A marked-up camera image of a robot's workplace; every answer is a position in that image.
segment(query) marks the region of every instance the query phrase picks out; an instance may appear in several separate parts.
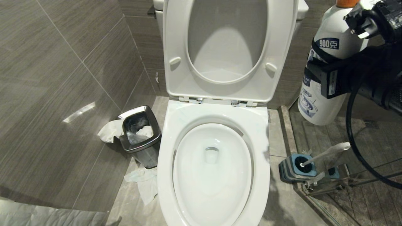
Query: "toilet bowl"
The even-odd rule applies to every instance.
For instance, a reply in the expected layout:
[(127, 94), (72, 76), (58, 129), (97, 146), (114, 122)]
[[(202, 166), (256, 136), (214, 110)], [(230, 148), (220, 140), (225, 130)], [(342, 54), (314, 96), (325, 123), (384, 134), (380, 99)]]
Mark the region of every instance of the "toilet bowl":
[(158, 158), (169, 226), (256, 226), (269, 192), (269, 115), (297, 1), (168, 0), (170, 95)]

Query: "toilet brush handle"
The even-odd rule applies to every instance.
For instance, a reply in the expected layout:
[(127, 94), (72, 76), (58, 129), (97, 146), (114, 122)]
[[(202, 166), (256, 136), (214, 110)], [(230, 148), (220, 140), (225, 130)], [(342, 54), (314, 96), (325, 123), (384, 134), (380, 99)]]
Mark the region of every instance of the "toilet brush handle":
[(325, 156), (327, 156), (327, 155), (335, 154), (335, 153), (340, 153), (340, 152), (346, 151), (346, 150), (348, 150), (350, 147), (351, 147), (351, 144), (350, 144), (349, 142), (339, 143), (339, 144), (337, 144), (337, 145), (334, 145), (334, 146), (328, 148), (325, 152), (323, 152), (323, 153), (321, 153), (321, 154), (315, 156), (314, 158), (309, 159), (307, 162), (302, 163), (301, 166), (305, 166), (305, 165), (307, 165), (307, 164), (309, 164), (309, 163), (312, 163), (312, 162), (314, 162), (314, 161), (316, 161), (316, 160), (318, 160), (318, 159), (320, 159), (320, 158), (323, 158), (323, 157), (325, 157)]

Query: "toilet tank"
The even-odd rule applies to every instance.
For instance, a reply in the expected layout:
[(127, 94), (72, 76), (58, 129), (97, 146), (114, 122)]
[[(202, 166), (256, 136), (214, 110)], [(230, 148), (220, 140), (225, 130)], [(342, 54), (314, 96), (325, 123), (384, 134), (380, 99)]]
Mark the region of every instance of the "toilet tank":
[[(164, 0), (154, 0), (155, 16), (156, 20), (158, 21), (159, 33), (161, 37), (163, 37), (163, 4)], [(295, 35), (297, 34), (300, 25), (302, 24), (302, 20), (306, 17), (307, 11), (308, 11), (307, 3), (304, 0), (299, 0), (297, 5), (296, 26), (293, 31), (292, 38), (294, 38)]]

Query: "toilet lid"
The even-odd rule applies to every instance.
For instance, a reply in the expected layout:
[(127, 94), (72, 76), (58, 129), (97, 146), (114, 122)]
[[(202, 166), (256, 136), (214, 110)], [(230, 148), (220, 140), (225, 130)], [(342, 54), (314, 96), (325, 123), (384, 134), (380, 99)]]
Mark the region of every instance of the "toilet lid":
[(248, 147), (233, 129), (207, 123), (180, 141), (173, 185), (180, 211), (190, 225), (233, 225), (247, 202), (251, 177)]
[(268, 102), (296, 14), (297, 0), (169, 0), (163, 31), (168, 93)]

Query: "toilet rim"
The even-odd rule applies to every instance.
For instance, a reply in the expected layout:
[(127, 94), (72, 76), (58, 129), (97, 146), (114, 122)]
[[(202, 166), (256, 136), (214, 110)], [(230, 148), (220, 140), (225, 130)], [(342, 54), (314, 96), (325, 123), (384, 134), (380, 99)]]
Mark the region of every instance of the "toilet rim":
[[(176, 143), (180, 143), (184, 135), (187, 134), (191, 128), (194, 128), (194, 126), (189, 127), (191, 122), (199, 120), (200, 118), (208, 120), (208, 117), (214, 115), (216, 116), (220, 113), (224, 113), (228, 120), (237, 124), (236, 127), (238, 130), (240, 130), (247, 137), (251, 138), (248, 141), (249, 145), (251, 146), (249, 149), (252, 149), (250, 155), (253, 159), (253, 178), (250, 194), (242, 213), (239, 215), (238, 219), (233, 225), (257, 225), (267, 203), (270, 182), (270, 164), (269, 153), (267, 151), (268, 139), (266, 139), (266, 141), (261, 139), (261, 133), (258, 132), (255, 126), (257, 125), (260, 129), (263, 128), (264, 130), (268, 129), (267, 108), (259, 107), (259, 109), (238, 109), (231, 106), (219, 106), (214, 104), (193, 105), (187, 103), (188, 106), (193, 105), (203, 108), (211, 107), (208, 105), (214, 105), (214, 112), (205, 114), (205, 112), (200, 111), (198, 114), (195, 113), (195, 115), (191, 115), (189, 117), (178, 117), (178, 114), (185, 112), (186, 108), (171, 108), (169, 110), (169, 105), (172, 104), (172, 102), (178, 101), (169, 101), (164, 126), (164, 136), (162, 136), (158, 161), (159, 202), (168, 225), (190, 225), (188, 222), (186, 222), (184, 216), (180, 212), (173, 187), (172, 175), (175, 149), (177, 148)], [(256, 117), (256, 115), (253, 113), (253, 110), (255, 111), (254, 113), (259, 114), (260, 117)], [(265, 111), (266, 114), (265, 118), (261, 115), (261, 112), (263, 111)], [(244, 120), (241, 120), (244, 118), (244, 115), (251, 115), (254, 117), (249, 118), (250, 120), (247, 120), (246, 123)]]

